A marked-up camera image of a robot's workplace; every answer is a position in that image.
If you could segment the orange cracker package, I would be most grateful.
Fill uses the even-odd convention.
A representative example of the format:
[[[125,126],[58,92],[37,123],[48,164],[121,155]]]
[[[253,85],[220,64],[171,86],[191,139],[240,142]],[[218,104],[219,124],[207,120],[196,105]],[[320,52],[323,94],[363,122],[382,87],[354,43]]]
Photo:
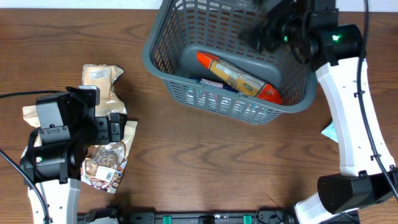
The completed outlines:
[[[203,67],[240,93],[278,105],[282,104],[282,97],[276,88],[244,72],[232,63],[207,52],[197,52],[197,60]]]

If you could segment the grey plastic basket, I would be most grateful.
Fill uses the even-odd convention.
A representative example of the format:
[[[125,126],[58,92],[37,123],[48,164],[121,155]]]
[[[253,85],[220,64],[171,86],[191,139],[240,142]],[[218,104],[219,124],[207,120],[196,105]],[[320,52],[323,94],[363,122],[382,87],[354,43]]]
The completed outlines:
[[[317,78],[309,67],[288,47],[256,52],[239,41],[239,31],[262,18],[246,1],[166,0],[144,46],[144,65],[164,82],[175,101],[188,105],[182,87],[192,85],[193,78],[221,83],[197,60],[197,52],[208,52],[278,89],[281,105],[248,96],[272,110],[274,117],[268,122],[284,113],[301,112],[316,95]]]

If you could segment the multicolour tissue pack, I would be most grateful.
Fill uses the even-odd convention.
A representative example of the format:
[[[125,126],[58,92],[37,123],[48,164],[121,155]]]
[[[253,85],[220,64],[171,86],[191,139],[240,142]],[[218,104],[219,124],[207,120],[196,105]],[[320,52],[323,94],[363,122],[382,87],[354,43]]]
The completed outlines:
[[[193,78],[192,82],[182,87],[185,102],[190,106],[254,124],[265,124],[274,117],[271,109],[225,84],[202,78]]]

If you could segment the light blue wipes packet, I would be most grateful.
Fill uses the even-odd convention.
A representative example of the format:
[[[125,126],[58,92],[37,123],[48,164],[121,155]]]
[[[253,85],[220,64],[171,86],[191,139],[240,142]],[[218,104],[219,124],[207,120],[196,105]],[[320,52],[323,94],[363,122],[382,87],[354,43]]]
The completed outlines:
[[[333,121],[324,130],[321,131],[321,134],[338,143],[338,138]]]

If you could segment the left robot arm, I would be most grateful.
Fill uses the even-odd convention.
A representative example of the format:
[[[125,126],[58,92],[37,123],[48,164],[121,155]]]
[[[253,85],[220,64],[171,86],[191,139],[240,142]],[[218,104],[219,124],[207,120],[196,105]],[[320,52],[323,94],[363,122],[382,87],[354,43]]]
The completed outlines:
[[[95,115],[98,91],[69,88],[36,101],[40,125],[20,160],[34,223],[77,223],[80,167],[87,149],[124,136],[126,114]]]

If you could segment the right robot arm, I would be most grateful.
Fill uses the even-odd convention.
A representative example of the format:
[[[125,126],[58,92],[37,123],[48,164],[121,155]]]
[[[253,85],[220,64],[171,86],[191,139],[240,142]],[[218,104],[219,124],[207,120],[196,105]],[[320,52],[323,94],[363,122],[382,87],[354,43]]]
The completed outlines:
[[[397,197],[397,166],[384,143],[368,86],[368,29],[341,25],[335,0],[253,1],[263,20],[240,39],[257,51],[288,46],[316,74],[330,107],[340,173],[296,203],[286,223],[326,223]]]

